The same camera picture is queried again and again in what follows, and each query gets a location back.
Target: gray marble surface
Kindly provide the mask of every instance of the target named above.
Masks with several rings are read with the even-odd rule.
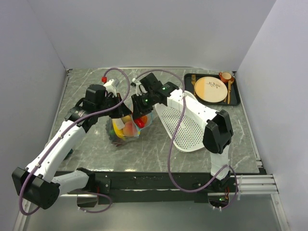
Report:
[[[148,69],[124,69],[129,79]],[[170,69],[183,77],[186,73],[217,74],[200,69]],[[59,114],[57,116],[52,135],[59,129],[66,113],[75,103],[84,97],[90,84],[100,84],[106,69],[73,69],[69,73],[68,84],[64,93]],[[155,75],[162,83],[172,81],[180,85],[173,76],[156,72]],[[111,71],[108,78],[120,80],[119,92],[123,96],[126,92],[126,81],[121,73]],[[238,173],[258,173],[256,154],[249,135],[249,130],[242,105],[238,106],[210,106],[216,110],[225,109],[231,117],[234,136],[229,150],[230,164]],[[73,171],[84,167],[92,171],[167,171],[167,154],[170,138],[167,135],[155,110],[152,124],[141,131],[140,137],[121,147],[111,144],[105,130],[107,117],[101,117],[85,138],[75,146],[74,153],[64,160],[59,171]],[[181,172],[210,172],[210,154],[205,148],[192,152],[181,153],[173,148],[171,159],[172,171]]]

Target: fork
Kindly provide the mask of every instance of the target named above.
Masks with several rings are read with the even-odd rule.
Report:
[[[193,95],[196,96],[196,92],[194,90],[194,85],[196,84],[196,75],[192,75],[192,86],[193,86]]]

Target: cup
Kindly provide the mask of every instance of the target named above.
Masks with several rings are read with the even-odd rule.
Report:
[[[220,77],[220,80],[223,82],[223,83],[228,83],[229,80],[232,79],[232,75],[228,72],[220,72],[219,73],[219,77]]]

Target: plate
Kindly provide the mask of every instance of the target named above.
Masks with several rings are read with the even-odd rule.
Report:
[[[196,81],[194,90],[197,96],[210,103],[223,101],[228,94],[226,85],[218,78],[202,77]]]

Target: dark tray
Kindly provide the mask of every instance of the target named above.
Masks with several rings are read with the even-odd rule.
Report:
[[[208,76],[220,79],[219,75],[187,73],[186,75],[184,75],[185,90],[191,93],[193,93],[192,75],[196,75],[196,81],[202,77],[208,77]],[[237,88],[236,79],[234,80],[234,83],[231,85],[230,97],[231,97],[230,104],[228,104],[228,100],[225,103],[223,101],[220,101],[218,103],[210,103],[196,96],[197,100],[204,105],[237,106],[241,103],[241,98],[239,94],[239,89]]]

